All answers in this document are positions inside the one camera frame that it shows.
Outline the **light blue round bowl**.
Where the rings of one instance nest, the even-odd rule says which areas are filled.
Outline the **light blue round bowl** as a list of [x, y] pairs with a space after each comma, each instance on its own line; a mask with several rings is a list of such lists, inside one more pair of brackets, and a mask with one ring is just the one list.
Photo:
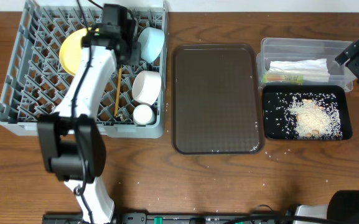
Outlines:
[[138, 42], [141, 44], [141, 58], [147, 63], [152, 63], [158, 58], [164, 46], [165, 33], [161, 29], [147, 27], [140, 33]]

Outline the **wooden chopstick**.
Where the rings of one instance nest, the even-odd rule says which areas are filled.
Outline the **wooden chopstick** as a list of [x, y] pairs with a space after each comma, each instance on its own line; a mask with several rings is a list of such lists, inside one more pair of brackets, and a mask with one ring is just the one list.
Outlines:
[[114, 104], [114, 117], [118, 117], [118, 110], [119, 110], [119, 96], [121, 92], [121, 79], [123, 73], [123, 66], [121, 65], [118, 71], [118, 82], [117, 82], [117, 89], [116, 89], [116, 99]]

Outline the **green orange snack wrapper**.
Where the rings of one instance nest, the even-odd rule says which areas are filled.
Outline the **green orange snack wrapper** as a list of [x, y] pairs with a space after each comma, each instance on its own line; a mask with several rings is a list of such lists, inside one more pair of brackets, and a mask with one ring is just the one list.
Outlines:
[[304, 83], [304, 79], [299, 75], [283, 75], [275, 73], [266, 73], [262, 78], [262, 83], [293, 83], [301, 85]]

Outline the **white plastic cup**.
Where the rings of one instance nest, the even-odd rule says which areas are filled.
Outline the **white plastic cup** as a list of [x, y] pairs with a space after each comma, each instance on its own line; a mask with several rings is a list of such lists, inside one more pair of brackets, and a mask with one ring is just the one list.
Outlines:
[[133, 111], [133, 120], [136, 125], [144, 126], [154, 124], [156, 116], [148, 105], [138, 105]]

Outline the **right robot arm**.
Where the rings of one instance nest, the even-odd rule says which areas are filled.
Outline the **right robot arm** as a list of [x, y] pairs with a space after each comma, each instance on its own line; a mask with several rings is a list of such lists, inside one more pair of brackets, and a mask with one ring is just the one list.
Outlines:
[[[335, 61], [345, 65], [359, 83], [359, 39], [350, 44]], [[359, 190], [339, 190], [327, 205], [300, 205], [296, 208], [294, 223], [359, 223]]]

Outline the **rice food scraps pile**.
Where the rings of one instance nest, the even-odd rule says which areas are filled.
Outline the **rice food scraps pile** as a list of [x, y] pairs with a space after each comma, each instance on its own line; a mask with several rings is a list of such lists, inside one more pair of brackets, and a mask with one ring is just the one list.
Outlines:
[[338, 100], [333, 93], [267, 93], [264, 106], [269, 139], [343, 138]]

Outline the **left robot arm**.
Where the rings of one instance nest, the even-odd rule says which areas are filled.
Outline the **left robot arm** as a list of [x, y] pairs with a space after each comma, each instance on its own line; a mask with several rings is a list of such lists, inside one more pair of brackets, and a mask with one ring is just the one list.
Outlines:
[[105, 86], [119, 65], [137, 65], [141, 45], [135, 41], [137, 21], [118, 4], [105, 4], [102, 22], [85, 23], [77, 73], [64, 99], [51, 114], [37, 120], [45, 170], [75, 195], [85, 223], [116, 223], [114, 201], [102, 173], [106, 148], [96, 125]]

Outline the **white paper napkin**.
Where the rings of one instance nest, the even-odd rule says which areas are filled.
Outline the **white paper napkin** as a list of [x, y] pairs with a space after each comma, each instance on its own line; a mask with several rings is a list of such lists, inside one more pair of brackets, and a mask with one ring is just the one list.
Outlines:
[[327, 59], [301, 61], [272, 61], [266, 73], [299, 75], [308, 82], [328, 82], [330, 74]]

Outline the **white round bowl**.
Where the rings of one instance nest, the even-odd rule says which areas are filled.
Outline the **white round bowl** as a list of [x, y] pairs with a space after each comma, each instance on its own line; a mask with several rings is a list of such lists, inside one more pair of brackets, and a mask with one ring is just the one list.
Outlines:
[[141, 71], [135, 78], [132, 96], [140, 104], [153, 105], [161, 91], [162, 79], [159, 72]]

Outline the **yellow round plate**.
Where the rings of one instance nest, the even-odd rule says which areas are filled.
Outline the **yellow round plate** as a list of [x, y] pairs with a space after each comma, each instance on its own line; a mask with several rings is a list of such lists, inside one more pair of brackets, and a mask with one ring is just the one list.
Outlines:
[[63, 69], [76, 75], [82, 59], [82, 38], [86, 36], [86, 28], [70, 34], [64, 41], [59, 51], [59, 60]]

